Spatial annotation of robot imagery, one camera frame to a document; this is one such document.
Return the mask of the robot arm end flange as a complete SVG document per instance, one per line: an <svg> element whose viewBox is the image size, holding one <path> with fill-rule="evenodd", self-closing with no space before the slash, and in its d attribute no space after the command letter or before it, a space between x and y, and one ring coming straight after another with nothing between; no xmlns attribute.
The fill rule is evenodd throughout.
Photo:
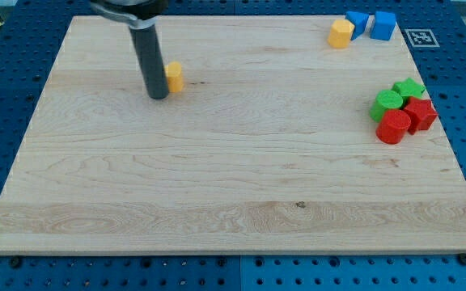
<svg viewBox="0 0 466 291"><path fill-rule="evenodd" d="M90 0L90 8L106 19L125 23L134 30L153 26L168 7L168 0Z"/></svg>

